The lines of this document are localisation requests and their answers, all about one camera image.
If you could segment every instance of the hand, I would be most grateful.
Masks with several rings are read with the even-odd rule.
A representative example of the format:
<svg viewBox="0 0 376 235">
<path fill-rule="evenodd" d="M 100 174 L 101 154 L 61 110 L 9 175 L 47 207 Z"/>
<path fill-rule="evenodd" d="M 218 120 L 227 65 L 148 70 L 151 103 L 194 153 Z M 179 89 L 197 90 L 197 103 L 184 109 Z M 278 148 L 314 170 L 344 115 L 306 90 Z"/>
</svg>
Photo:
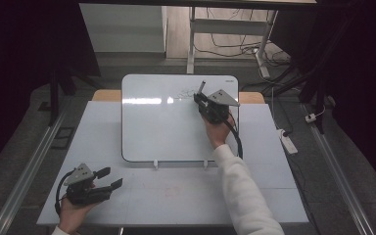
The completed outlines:
<svg viewBox="0 0 376 235">
<path fill-rule="evenodd" d="M 58 227 L 68 234 L 74 234 L 87 213 L 99 204 L 100 203 L 81 207 L 73 205 L 68 198 L 63 198 L 61 201 L 60 224 Z"/>
<path fill-rule="evenodd" d="M 230 133 L 230 129 L 225 123 L 211 124 L 205 117 L 201 116 L 206 125 L 207 135 L 209 136 L 210 143 L 214 149 L 218 146 L 225 144 L 225 139 Z M 230 115 L 227 120 L 231 125 L 234 125 L 234 119 Z"/>
</svg>

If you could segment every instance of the black cable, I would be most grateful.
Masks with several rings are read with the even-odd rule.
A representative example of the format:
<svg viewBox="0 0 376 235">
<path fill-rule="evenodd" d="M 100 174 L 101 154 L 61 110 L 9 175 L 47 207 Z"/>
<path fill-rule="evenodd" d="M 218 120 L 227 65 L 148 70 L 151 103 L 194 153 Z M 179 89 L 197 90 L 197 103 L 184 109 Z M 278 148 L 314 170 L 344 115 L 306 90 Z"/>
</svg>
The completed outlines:
<svg viewBox="0 0 376 235">
<path fill-rule="evenodd" d="M 265 95 L 265 92 L 268 91 L 270 88 L 272 88 L 274 85 L 279 83 L 283 78 L 285 78 L 290 72 L 292 72 L 295 69 L 293 65 L 288 66 L 287 69 L 285 69 L 280 75 L 278 75 L 276 78 L 272 80 L 272 83 L 268 84 L 264 89 L 261 90 L 261 94 Z"/>
<path fill-rule="evenodd" d="M 259 47 L 257 47 L 257 46 L 250 46 L 250 47 L 243 47 L 242 49 L 241 49 L 241 52 L 244 54 L 244 55 L 253 55 L 253 54 L 255 54 L 254 52 L 253 52 L 253 50 L 254 49 L 258 49 Z"/>
<path fill-rule="evenodd" d="M 265 85 L 267 83 L 268 83 L 267 81 L 261 81 L 261 82 L 256 82 L 256 83 L 247 83 L 243 87 L 240 88 L 240 91 L 244 91 L 244 89 L 246 87 L 249 87 L 249 86 L 260 86 L 260 85 Z"/>
<path fill-rule="evenodd" d="M 210 10 L 209 8 L 207 8 L 207 19 L 210 18 L 209 12 L 212 14 L 212 17 L 215 19 L 215 15 L 212 13 L 212 10 Z M 250 15 L 250 19 L 249 19 L 249 21 L 252 20 L 253 12 L 254 12 L 254 10 L 252 10 L 252 13 L 251 13 L 251 15 Z M 246 35 L 245 35 L 245 37 L 243 38 L 242 43 L 239 44 L 239 45 L 217 45 L 217 44 L 215 43 L 215 41 L 214 41 L 213 33 L 210 33 L 210 35 L 211 35 L 212 43 L 213 43 L 213 45 L 216 46 L 216 47 L 240 47 L 240 50 L 242 50 L 242 49 L 241 49 L 242 46 L 252 46 L 252 45 L 256 45 L 256 46 L 257 46 L 257 44 L 260 44 L 260 43 L 261 43 L 261 42 L 255 42 L 255 43 L 244 44 L 244 40 L 246 39 Z"/>
<path fill-rule="evenodd" d="M 233 126 L 226 119 L 223 119 L 222 121 L 224 122 L 225 125 L 228 126 L 228 128 L 233 133 L 234 138 L 236 139 L 236 142 L 237 142 L 238 156 L 239 156 L 240 159 L 243 159 L 243 145 L 241 144 L 241 140 L 240 140 L 240 136 L 239 136 L 238 132 L 233 128 Z"/>
<path fill-rule="evenodd" d="M 233 115 L 231 115 L 231 118 L 233 118 L 233 121 L 234 121 L 234 129 L 237 131 L 237 133 L 239 133 L 239 129 L 237 127 L 236 119 L 234 119 Z"/>
<path fill-rule="evenodd" d="M 194 44 L 194 48 L 195 48 L 195 50 L 197 50 L 197 51 L 199 51 L 199 52 L 210 53 L 210 54 L 214 54 L 214 55 L 222 56 L 222 57 L 237 57 L 237 56 L 242 56 L 242 55 L 244 55 L 243 53 L 240 53 L 240 54 L 234 54 L 234 55 L 223 55 L 223 54 L 215 53 L 215 52 L 212 52 L 212 51 L 203 51 L 203 50 L 198 49 L 198 48 L 195 46 L 195 44 Z"/>
<path fill-rule="evenodd" d="M 290 65 L 291 63 L 290 62 L 287 62 L 287 63 L 279 63 L 277 61 L 272 61 L 268 58 L 267 56 L 267 52 L 264 51 L 263 55 L 265 56 L 265 61 L 271 65 L 272 67 L 280 67 L 280 66 L 287 66 L 287 65 Z"/>
<path fill-rule="evenodd" d="M 63 185 L 63 183 L 66 180 L 66 178 L 69 177 L 74 171 L 75 171 L 75 169 L 72 170 L 72 171 L 70 171 L 70 172 L 68 172 L 66 175 L 64 175 L 63 178 L 61 179 L 60 183 L 59 183 L 59 186 L 57 187 L 56 205 L 54 205 L 54 207 L 56 208 L 56 212 L 57 212 L 58 215 L 60 215 L 60 213 L 61 213 L 61 206 L 60 206 L 60 190 L 61 190 L 61 186 Z"/>
<path fill-rule="evenodd" d="M 237 17 L 239 15 L 239 12 L 240 12 L 240 9 L 236 9 L 233 13 L 232 13 L 232 17 L 229 18 L 229 20 Z"/>
<path fill-rule="evenodd" d="M 280 63 L 290 63 L 290 58 L 288 60 L 275 60 L 274 59 L 274 56 L 277 55 L 277 54 L 280 54 L 280 53 L 284 53 L 285 51 L 278 51 L 278 52 L 275 52 L 271 55 L 271 61 L 273 62 L 280 62 Z"/>
<path fill-rule="evenodd" d="M 275 65 L 273 65 L 273 66 L 282 66 L 282 65 L 284 65 L 284 64 L 290 64 L 289 63 L 289 61 L 276 61 L 276 60 L 274 60 L 273 59 L 273 55 L 272 55 L 272 59 L 270 59 L 270 58 L 268 58 L 268 56 L 267 56 L 267 52 L 265 52 L 264 51 L 264 56 L 265 56 L 265 60 L 267 61 L 267 62 L 270 62 L 270 63 L 273 63 L 273 64 L 275 64 Z"/>
</svg>

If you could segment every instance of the person's left hand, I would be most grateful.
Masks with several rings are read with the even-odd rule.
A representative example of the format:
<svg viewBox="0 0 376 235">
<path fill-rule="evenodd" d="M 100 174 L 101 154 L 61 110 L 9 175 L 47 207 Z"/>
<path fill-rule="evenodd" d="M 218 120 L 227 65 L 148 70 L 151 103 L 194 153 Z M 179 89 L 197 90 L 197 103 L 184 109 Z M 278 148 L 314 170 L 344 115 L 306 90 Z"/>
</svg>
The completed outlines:
<svg viewBox="0 0 376 235">
<path fill-rule="evenodd" d="M 73 205 L 68 198 L 61 201 L 60 224 L 58 227 L 68 234 L 74 234 L 83 222 L 85 216 L 98 204 L 84 207 Z"/>
</svg>

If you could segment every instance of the white table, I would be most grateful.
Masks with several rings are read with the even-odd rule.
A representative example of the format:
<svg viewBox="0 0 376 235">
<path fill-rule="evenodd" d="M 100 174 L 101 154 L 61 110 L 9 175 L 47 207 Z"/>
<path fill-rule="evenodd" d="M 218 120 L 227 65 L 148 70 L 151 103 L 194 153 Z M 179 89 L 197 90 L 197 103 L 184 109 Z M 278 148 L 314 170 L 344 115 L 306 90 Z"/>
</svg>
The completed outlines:
<svg viewBox="0 0 376 235">
<path fill-rule="evenodd" d="M 123 177 L 123 186 L 93 209 L 87 224 L 100 226 L 231 225 L 215 167 L 131 164 L 120 155 L 119 102 L 89 102 L 71 142 L 57 180 L 38 218 L 56 225 L 54 198 L 59 180 L 81 163 L 112 173 L 95 181 L 97 187 Z M 307 222 L 306 213 L 286 161 L 267 105 L 240 107 L 244 159 L 275 219 Z"/>
</svg>

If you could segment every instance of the electrical outlet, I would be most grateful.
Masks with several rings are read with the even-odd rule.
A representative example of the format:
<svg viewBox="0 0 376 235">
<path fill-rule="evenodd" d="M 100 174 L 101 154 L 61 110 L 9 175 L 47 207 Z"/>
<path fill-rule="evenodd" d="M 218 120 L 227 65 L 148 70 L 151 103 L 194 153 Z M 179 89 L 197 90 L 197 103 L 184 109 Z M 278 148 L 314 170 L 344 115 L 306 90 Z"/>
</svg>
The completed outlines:
<svg viewBox="0 0 376 235">
<path fill-rule="evenodd" d="M 307 123 L 313 122 L 313 121 L 316 120 L 316 115 L 311 114 L 311 115 L 305 116 L 305 120 L 306 120 Z"/>
<path fill-rule="evenodd" d="M 291 138 L 289 138 L 289 136 L 283 136 L 284 132 L 285 132 L 284 129 L 278 129 L 277 130 L 277 133 L 279 135 L 279 138 L 280 138 L 280 141 L 282 142 L 283 147 L 285 147 L 288 154 L 291 154 L 291 155 L 297 154 L 298 149 L 295 147 L 295 145 L 293 144 L 293 142 L 292 142 Z"/>
</svg>

